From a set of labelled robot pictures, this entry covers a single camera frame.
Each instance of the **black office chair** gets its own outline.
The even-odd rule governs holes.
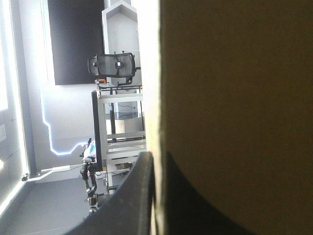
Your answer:
[[[94,76],[126,78],[125,83],[118,83],[118,86],[130,85],[133,77],[140,67],[135,66],[132,53],[123,54],[97,54],[88,59],[88,71]]]

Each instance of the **wall vent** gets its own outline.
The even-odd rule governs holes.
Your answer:
[[[5,140],[5,125],[0,126],[0,142]]]

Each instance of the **beige surface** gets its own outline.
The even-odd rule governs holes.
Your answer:
[[[161,1],[166,144],[258,234],[313,232],[312,1]]]

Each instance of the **led light strip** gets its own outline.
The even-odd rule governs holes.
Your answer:
[[[10,77],[12,79],[12,89],[13,89],[13,97],[15,104],[15,112],[18,126],[18,135],[19,135],[19,145],[21,150],[21,163],[22,163],[22,175],[25,173],[29,173],[28,164],[27,164],[27,156],[26,156],[26,148],[25,148],[25,139],[24,139],[24,129],[23,129],[23,120],[22,120],[22,106],[21,106],[21,98],[20,98],[20,89],[19,89],[19,81],[18,81],[18,73],[17,73],[17,60],[16,60],[16,52],[14,45],[14,33],[12,27],[12,16],[11,16],[11,4],[10,0],[3,0],[3,17],[5,21],[5,35],[6,35],[6,43],[8,49],[8,61],[9,69],[10,69]],[[0,215],[7,209],[11,200],[15,197],[15,195],[21,190],[24,186],[25,182],[19,181],[13,190],[9,193],[6,199],[0,205]]]
[[[70,150],[70,151],[65,151],[65,152],[58,152],[53,148],[53,143],[52,143],[52,134],[51,134],[51,125],[50,123],[47,122],[46,118],[45,118],[45,105],[44,105],[44,98],[43,98],[43,94],[42,92],[40,92],[40,102],[41,102],[41,109],[42,109],[42,114],[43,114],[43,123],[48,127],[48,135],[49,135],[49,143],[50,143],[50,150],[51,152],[53,152],[55,155],[57,156],[61,156],[61,155],[69,155],[71,154],[75,148],[77,148],[78,146],[84,145],[86,144],[86,142],[80,142],[75,144],[75,146]]]

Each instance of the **black curved object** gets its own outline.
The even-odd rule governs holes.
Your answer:
[[[198,194],[170,153],[166,161],[167,234],[253,235]],[[67,235],[149,235],[154,192],[153,158],[142,152],[116,193]]]
[[[167,155],[166,215],[168,234],[252,235],[209,204]]]
[[[153,158],[142,152],[116,193],[67,235],[148,235],[153,194]]]

